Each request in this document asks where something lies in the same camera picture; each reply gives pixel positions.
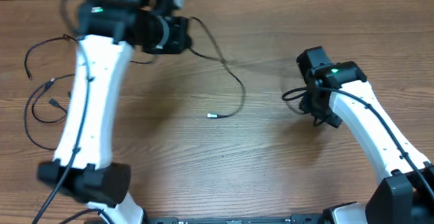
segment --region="green light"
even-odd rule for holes
[[[102,11],[104,11],[102,7],[93,7],[91,10],[92,13],[100,13]]]

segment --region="wood grain surface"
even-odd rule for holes
[[[131,64],[113,150],[116,162],[132,166],[131,193],[150,216],[287,216],[369,200],[372,167],[348,128],[313,128],[311,117],[280,100],[304,85],[297,55],[318,45],[335,62],[355,61],[398,127],[434,158],[434,0],[190,0],[180,14],[209,26],[248,97],[238,116],[208,120],[206,113],[239,103],[239,87],[217,62],[186,52]],[[75,46],[57,41],[35,50],[32,81],[23,60],[30,46],[64,32],[57,1],[0,2],[0,223],[30,223],[51,191],[35,171],[52,153],[28,141],[23,108],[39,84],[74,71]],[[198,24],[191,35],[197,51],[214,55]],[[38,114],[61,115],[47,101],[67,107],[70,89],[71,80],[56,83]],[[63,124],[31,117],[29,127],[55,147]],[[59,195],[41,223],[83,208]]]

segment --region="wooden table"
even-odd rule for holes
[[[210,111],[231,112],[240,96],[217,62],[186,52],[130,66],[114,160],[132,166],[131,193],[150,216],[286,216],[369,200],[372,167],[348,128],[313,128],[312,117],[280,100],[304,85],[297,55],[318,45],[334,62],[355,61],[398,127],[434,159],[434,0],[189,0],[181,14],[209,26],[248,97],[238,116],[208,120]],[[73,72],[75,46],[57,41],[35,50],[32,81],[23,60],[30,46],[64,32],[56,1],[0,2],[0,223],[30,223],[51,191],[35,171],[52,153],[28,141],[23,108],[41,83]],[[214,55],[198,24],[191,35],[197,51]],[[56,83],[38,114],[61,115],[47,101],[67,107],[70,89],[71,80]],[[57,145],[62,127],[29,118],[35,140],[47,146]],[[41,223],[83,208],[58,195]]]

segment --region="wooden tabletop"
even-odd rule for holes
[[[180,14],[209,26],[248,97],[236,117],[208,120],[208,112],[230,113],[240,99],[220,64],[185,52],[130,65],[114,160],[132,166],[131,193],[150,216],[288,216],[370,199],[374,173],[348,128],[314,128],[311,116],[280,99],[304,85],[295,59],[318,45],[334,62],[355,61],[410,142],[434,159],[434,0],[189,0]],[[74,72],[75,46],[57,41],[36,49],[28,61],[32,81],[23,60],[33,44],[65,30],[57,1],[0,2],[0,223],[30,223],[51,191],[35,172],[52,152],[27,139],[23,109],[37,86]],[[191,35],[197,51],[215,55],[198,24]],[[62,115],[47,101],[67,107],[70,89],[71,80],[57,82],[38,115]],[[28,122],[37,142],[57,145],[63,124],[31,115]],[[82,209],[58,195],[41,223]]]

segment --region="green led indicator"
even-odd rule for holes
[[[102,9],[102,7],[93,7],[92,8],[92,13],[100,13],[100,12],[102,12],[102,11],[104,11],[103,9]]]

